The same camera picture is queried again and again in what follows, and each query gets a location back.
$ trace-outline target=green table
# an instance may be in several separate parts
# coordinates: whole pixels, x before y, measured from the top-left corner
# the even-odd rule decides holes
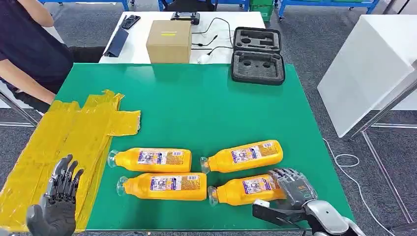
[[[135,136],[114,137],[111,149],[186,148],[192,151],[194,172],[201,170],[201,156],[277,139],[284,151],[282,162],[235,173],[209,173],[208,184],[223,185],[234,178],[263,174],[272,167],[291,167],[307,176],[320,199],[353,219],[294,66],[286,65],[282,86],[234,82],[229,67],[75,64],[57,99],[83,105],[89,94],[101,94],[105,89],[125,94],[120,110],[141,110],[141,129]],[[118,196],[118,179],[139,174],[106,166],[87,230],[282,229],[252,217],[251,205],[212,207],[208,199],[189,202]]]

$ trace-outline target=yellow plastic sheet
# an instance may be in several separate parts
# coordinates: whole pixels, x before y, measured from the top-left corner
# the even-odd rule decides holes
[[[90,95],[82,109],[77,102],[53,102],[0,192],[0,228],[11,232],[28,230],[26,210],[38,204],[55,164],[68,154],[78,160],[77,169],[84,169],[75,219],[76,231],[86,228],[111,136],[134,135],[140,123],[140,111],[118,111],[122,94],[103,92],[103,95]]]

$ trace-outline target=black device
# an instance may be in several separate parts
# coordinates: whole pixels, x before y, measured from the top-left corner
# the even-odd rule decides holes
[[[130,15],[127,19],[123,20],[121,27],[125,30],[132,28],[132,26],[140,20],[140,16]]]
[[[172,14],[171,21],[190,21],[193,25],[200,23],[200,14],[198,12],[175,12]]]
[[[116,31],[115,36],[113,37],[112,41],[110,42],[109,47],[104,52],[104,56],[106,57],[112,57],[117,58],[120,55],[120,52],[124,46],[124,43],[126,42],[127,37],[129,36],[129,33],[121,28],[122,24],[119,25],[118,30]]]

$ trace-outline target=blue shelf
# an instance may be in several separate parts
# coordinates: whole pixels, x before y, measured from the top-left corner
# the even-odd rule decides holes
[[[284,17],[285,7],[288,5],[293,6],[345,6],[345,7],[366,7],[368,8],[367,14],[371,14],[378,4],[379,0],[369,0],[363,2],[354,1],[332,1],[332,0],[320,0],[320,1],[305,1],[305,0],[281,0],[281,7],[279,8],[278,17],[281,20]]]
[[[129,0],[39,0],[40,2],[120,2],[123,4],[125,11],[129,11],[129,6],[127,5]]]

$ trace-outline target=black foam insert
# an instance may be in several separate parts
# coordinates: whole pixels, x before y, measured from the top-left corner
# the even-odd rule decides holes
[[[276,29],[237,27],[234,40],[235,50],[277,54],[281,51],[281,34]]]
[[[284,82],[284,62],[279,54],[235,51],[232,58],[234,81],[265,85]]]

